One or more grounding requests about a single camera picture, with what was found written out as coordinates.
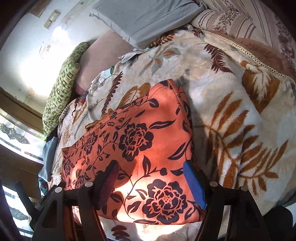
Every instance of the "bed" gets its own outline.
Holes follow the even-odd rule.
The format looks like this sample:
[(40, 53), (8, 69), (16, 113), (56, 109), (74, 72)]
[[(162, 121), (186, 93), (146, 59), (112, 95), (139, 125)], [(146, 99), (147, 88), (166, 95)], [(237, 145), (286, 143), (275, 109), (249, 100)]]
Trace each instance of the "bed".
[[(201, 3), (207, 9), (189, 25), (157, 38), (149, 51), (118, 62), (112, 75), (101, 83), (96, 78), (88, 91), (68, 104), (59, 118), (50, 185), (65, 181), (66, 189), (71, 189), (78, 187), (78, 179), (81, 185), (94, 178), (88, 173), (89, 163), (71, 165), (62, 149), (91, 134), (87, 125), (107, 123), (117, 109), (172, 79), (183, 83), (191, 109), (194, 153), (207, 177), (228, 188), (248, 186), (263, 215), (291, 200), (296, 189), (295, 41), (259, 1)], [(126, 196), (120, 187), (114, 193)], [(194, 240), (198, 233), (201, 220), (155, 225), (145, 213), (141, 215), (146, 218), (137, 223), (120, 212), (113, 215), (117, 201), (110, 198), (112, 208), (99, 212), (110, 239)], [(79, 210), (74, 214), (79, 221)], [(219, 236), (226, 233), (228, 215), (226, 208)]]

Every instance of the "orange floral fabric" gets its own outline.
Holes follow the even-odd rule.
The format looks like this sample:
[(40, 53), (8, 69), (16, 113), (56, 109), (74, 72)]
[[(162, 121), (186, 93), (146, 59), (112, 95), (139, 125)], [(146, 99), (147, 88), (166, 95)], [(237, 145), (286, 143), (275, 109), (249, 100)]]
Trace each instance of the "orange floral fabric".
[(94, 180), (115, 159), (120, 173), (99, 216), (159, 225), (201, 221), (203, 212), (182, 168), (185, 160), (194, 161), (192, 140), (183, 88), (172, 80), (162, 81), (62, 149), (66, 189)]

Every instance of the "gray pillow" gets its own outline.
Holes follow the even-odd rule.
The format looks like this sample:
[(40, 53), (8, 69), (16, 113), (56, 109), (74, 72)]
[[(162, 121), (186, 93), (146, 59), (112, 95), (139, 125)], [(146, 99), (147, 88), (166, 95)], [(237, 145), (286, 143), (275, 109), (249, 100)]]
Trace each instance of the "gray pillow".
[(205, 9), (191, 0), (100, 0), (93, 16), (124, 40), (145, 49), (163, 33), (189, 23)]

